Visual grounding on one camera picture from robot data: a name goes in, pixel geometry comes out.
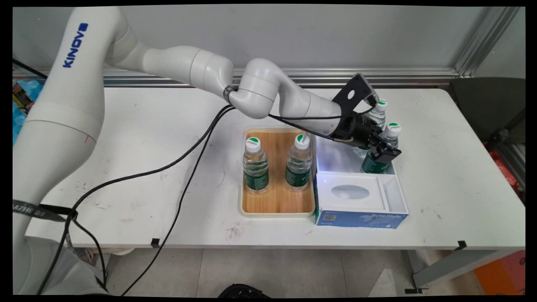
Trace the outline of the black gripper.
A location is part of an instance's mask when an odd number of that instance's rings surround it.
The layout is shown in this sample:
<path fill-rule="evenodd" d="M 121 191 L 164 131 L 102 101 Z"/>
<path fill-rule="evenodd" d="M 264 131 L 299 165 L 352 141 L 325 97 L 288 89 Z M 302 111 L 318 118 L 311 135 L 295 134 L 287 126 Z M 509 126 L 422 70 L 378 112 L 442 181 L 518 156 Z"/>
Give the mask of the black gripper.
<path fill-rule="evenodd" d="M 381 126 L 366 115 L 354 114 L 340 118 L 334 130 L 334 140 L 351 146 L 369 146 L 382 139 Z M 379 140 L 371 145 L 368 156 L 377 163 L 391 163 L 401 154 L 401 150 L 391 146 L 386 140 Z"/>

